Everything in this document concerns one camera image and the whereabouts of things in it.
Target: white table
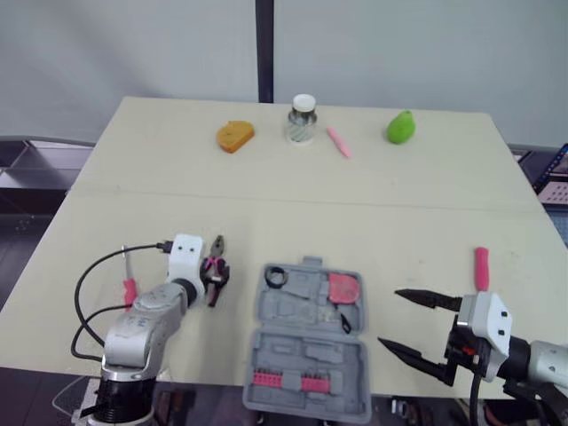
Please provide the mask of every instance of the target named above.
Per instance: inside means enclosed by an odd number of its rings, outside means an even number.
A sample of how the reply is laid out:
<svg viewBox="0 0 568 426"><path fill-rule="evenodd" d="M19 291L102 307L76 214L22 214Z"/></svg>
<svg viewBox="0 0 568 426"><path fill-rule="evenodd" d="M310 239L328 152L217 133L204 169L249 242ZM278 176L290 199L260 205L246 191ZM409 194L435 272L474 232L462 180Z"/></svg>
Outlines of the white table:
<svg viewBox="0 0 568 426"><path fill-rule="evenodd" d="M308 147L283 137L289 106L126 98L0 312L0 365L98 375L74 359L75 282L92 261L122 244L176 233L226 238L232 278L217 308L193 309L170 339L164 366L174 381L242 384L250 337L259 327L254 294L263 264L303 255L358 271L367 292L360 339L371 391L465 397L471 374L453 388L414 371L376 341L408 344L434 361L453 314L411 304L397 288L472 293L473 249L490 249L491 290L513 312L513 333L568 341L568 252L486 114L415 111L417 132L403 146L382 137L398 112L318 106ZM236 154L215 142L229 120L248 120L255 137ZM324 129L348 141L344 159ZM167 259L137 252L139 286L163 282ZM122 260L101 265L83 286L85 312L122 301ZM117 312L94 321L105 334ZM84 352L101 353L87 336ZM502 397L501 381L482 384Z"/></svg>

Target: jar with white lid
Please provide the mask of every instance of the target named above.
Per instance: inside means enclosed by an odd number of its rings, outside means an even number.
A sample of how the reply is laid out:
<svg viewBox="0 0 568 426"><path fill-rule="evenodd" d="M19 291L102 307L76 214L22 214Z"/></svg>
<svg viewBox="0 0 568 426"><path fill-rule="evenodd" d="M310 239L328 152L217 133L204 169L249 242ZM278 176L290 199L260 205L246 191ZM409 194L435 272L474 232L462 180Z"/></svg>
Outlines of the jar with white lid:
<svg viewBox="0 0 568 426"><path fill-rule="evenodd" d="M316 121L316 99L307 94L295 95L286 127L288 142L299 146L309 145L315 136Z"/></svg>

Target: tool kit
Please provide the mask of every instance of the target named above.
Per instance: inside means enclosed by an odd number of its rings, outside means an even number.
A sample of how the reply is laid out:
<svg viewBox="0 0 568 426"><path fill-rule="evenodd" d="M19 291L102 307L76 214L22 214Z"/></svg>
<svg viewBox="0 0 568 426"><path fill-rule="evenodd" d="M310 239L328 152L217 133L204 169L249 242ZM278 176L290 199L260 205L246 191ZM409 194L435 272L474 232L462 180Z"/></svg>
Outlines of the tool kit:
<svg viewBox="0 0 568 426"><path fill-rule="evenodd" d="M367 423L371 395L363 281L319 257L268 264L256 295L254 333L242 394L246 408Z"/></svg>

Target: orange bread toy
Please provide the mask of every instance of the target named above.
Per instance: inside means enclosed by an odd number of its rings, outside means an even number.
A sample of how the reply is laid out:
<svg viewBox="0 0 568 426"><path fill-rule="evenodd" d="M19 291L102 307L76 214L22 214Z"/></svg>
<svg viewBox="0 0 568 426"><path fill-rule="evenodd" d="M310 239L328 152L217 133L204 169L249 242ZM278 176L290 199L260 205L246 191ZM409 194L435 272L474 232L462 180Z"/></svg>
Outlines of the orange bread toy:
<svg viewBox="0 0 568 426"><path fill-rule="evenodd" d="M255 136L255 128L249 122L229 122L217 132L217 143L223 151L234 153Z"/></svg>

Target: pink pen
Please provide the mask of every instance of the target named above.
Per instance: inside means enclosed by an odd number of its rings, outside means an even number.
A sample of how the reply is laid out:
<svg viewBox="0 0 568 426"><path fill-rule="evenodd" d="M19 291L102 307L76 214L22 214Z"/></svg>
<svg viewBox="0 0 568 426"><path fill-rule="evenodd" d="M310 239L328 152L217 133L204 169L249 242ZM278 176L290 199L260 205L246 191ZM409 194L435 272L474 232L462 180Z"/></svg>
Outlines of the pink pen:
<svg viewBox="0 0 568 426"><path fill-rule="evenodd" d="M337 147L339 152L343 154L345 158L351 158L351 152L349 151L347 143L337 134L333 127L327 128L327 134L329 135L331 140L334 141L335 146Z"/></svg>

